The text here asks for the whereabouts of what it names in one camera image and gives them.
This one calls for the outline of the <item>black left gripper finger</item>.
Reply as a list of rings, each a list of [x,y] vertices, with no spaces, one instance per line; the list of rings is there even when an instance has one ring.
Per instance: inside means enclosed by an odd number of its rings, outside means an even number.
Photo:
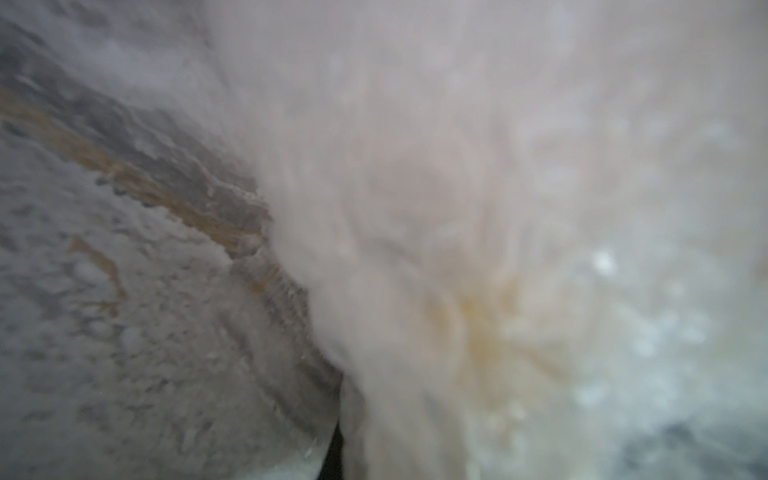
[[[328,446],[323,464],[318,473],[317,480],[344,479],[343,447],[343,435],[341,433],[340,424],[337,424]]]

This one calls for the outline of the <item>clear bubble wrap sheet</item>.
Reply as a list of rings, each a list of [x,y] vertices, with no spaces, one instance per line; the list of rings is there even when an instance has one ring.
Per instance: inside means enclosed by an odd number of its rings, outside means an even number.
[[[238,157],[360,479],[767,475],[763,1],[44,1]]]

